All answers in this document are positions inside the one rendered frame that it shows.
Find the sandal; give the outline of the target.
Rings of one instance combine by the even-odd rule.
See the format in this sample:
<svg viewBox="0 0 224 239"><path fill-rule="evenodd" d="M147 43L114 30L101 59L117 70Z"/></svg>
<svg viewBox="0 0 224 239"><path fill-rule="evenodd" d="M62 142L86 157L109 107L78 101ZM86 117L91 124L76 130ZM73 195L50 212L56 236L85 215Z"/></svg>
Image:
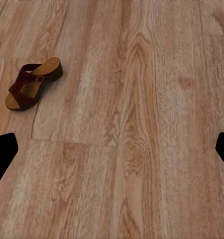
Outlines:
<svg viewBox="0 0 224 239"><path fill-rule="evenodd" d="M40 99L44 85L58 80L63 75L58 57L48 59L44 64L24 65L15 83L10 87L5 105L12 111L25 111Z"/></svg>

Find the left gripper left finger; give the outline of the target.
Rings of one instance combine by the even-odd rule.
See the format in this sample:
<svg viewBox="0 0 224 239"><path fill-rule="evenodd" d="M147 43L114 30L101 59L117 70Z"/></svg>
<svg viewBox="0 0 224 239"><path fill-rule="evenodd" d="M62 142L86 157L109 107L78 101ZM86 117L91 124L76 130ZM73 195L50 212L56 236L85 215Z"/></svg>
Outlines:
<svg viewBox="0 0 224 239"><path fill-rule="evenodd" d="M8 133L0 136L0 180L12 163L18 152L15 134Z"/></svg>

